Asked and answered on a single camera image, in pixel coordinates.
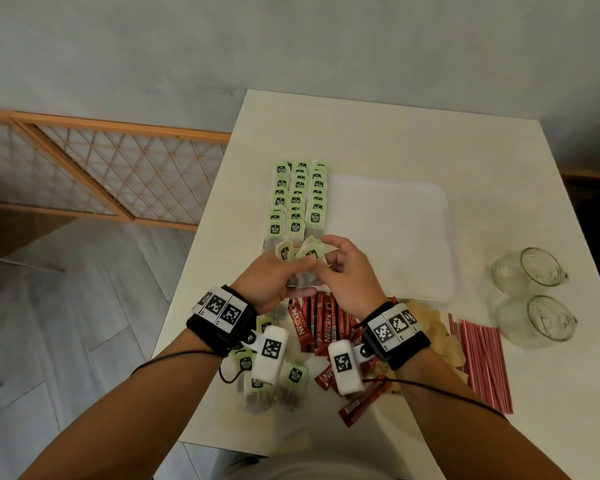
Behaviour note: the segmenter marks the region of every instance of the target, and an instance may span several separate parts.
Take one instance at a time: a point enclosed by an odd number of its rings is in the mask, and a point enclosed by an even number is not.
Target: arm
[[[339,249],[327,255],[331,267],[318,262],[314,272],[346,311],[368,316],[386,296],[367,257],[348,239],[325,235],[322,241]],[[409,359],[396,377],[483,402],[431,348]],[[556,464],[496,414],[421,387],[403,385],[402,391],[427,446],[449,480],[568,480]]]
[[[315,294],[315,289],[286,286],[289,276],[314,265],[313,257],[280,262],[270,251],[232,288],[264,314],[284,298]],[[185,329],[158,356],[186,350],[211,348]],[[181,355],[140,369],[60,433],[21,480],[149,480],[193,416],[221,361],[213,355]]]

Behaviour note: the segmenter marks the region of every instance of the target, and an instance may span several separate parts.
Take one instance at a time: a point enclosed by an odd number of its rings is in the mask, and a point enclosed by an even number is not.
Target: white tray
[[[330,175],[325,233],[364,251],[389,296],[449,302],[460,288],[447,197],[435,184]]]

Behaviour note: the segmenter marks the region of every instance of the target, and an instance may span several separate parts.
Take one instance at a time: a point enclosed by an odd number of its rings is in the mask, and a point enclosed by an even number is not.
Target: person's left hand
[[[309,271],[316,261],[314,255],[291,259],[291,261],[280,261],[275,252],[267,251],[238,276],[231,288],[252,304],[258,315],[262,315],[275,310],[284,298],[300,298],[316,294],[315,288],[287,287],[287,280],[291,276]]]

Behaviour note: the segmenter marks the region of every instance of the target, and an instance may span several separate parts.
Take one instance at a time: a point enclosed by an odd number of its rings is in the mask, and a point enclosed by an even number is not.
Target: tabletop
[[[504,297],[487,270],[507,250],[538,246],[559,259],[570,281],[551,295],[578,328],[545,349],[503,339],[509,419],[572,478],[600,479],[600,277],[536,120],[249,90],[156,351],[206,291],[231,283],[260,254],[272,164],[283,159],[439,185],[456,236],[461,289],[448,311],[457,319],[493,325]],[[312,376],[326,365],[316,361],[324,359],[309,358]],[[337,414],[346,401],[313,381],[306,393],[295,413],[255,416],[242,411],[235,385],[216,377],[181,440],[267,455],[302,434],[315,449],[368,458],[394,476],[443,478],[400,396],[380,398],[347,429]]]

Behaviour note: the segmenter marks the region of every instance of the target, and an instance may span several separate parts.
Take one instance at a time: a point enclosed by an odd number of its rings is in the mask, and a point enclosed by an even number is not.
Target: person's right arm
[[[319,262],[314,272],[333,292],[338,304],[360,318],[386,301],[367,256],[348,239],[325,235],[339,248]],[[483,402],[433,349],[409,359],[398,379],[427,384]],[[474,404],[421,387],[402,385],[427,446],[448,480],[497,478],[568,480],[554,462],[508,421]]]

